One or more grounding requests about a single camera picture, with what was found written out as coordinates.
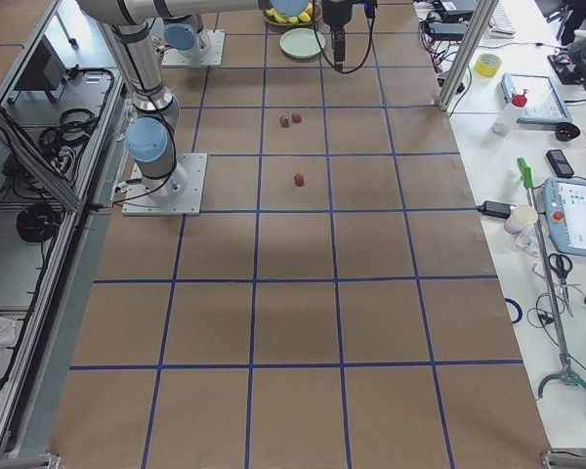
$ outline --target red ball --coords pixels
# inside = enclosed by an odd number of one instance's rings
[[[293,178],[293,181],[295,181],[295,185],[298,188],[301,188],[304,185],[304,175],[302,173],[297,173]]]

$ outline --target white bottle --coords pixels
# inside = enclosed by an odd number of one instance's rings
[[[527,97],[525,96],[527,90],[523,90],[523,94],[518,93],[512,94],[512,100],[506,105],[504,110],[501,111],[495,123],[492,124],[492,131],[501,135],[502,137],[508,135],[510,129],[517,123],[517,119],[521,115],[521,111],[527,104]]]

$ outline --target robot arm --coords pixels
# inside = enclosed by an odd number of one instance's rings
[[[330,26],[334,66],[343,69],[345,61],[345,25],[352,20],[352,10],[356,3],[364,4],[364,12],[371,19],[375,18],[377,0],[321,0],[323,22]]]
[[[286,17],[304,11],[304,0],[78,0],[90,17],[106,24],[137,25],[148,18],[177,18],[204,13],[268,10],[276,8]]]

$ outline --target tablet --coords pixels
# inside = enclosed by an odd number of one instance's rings
[[[551,76],[504,73],[501,88],[506,103],[512,99],[513,91],[522,93],[527,90],[527,105],[519,116],[520,123],[556,125],[572,121],[565,100]]]
[[[549,235],[558,250],[586,256],[586,182],[550,178],[543,199]]]

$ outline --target scissors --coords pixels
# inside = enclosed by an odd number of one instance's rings
[[[570,271],[573,270],[573,261],[564,254],[554,253],[549,255],[549,267],[554,271],[556,276],[558,276],[558,280],[560,281],[560,293],[563,295],[566,307],[568,308],[568,313],[573,318],[573,311],[568,302],[568,285],[566,284],[566,278]]]

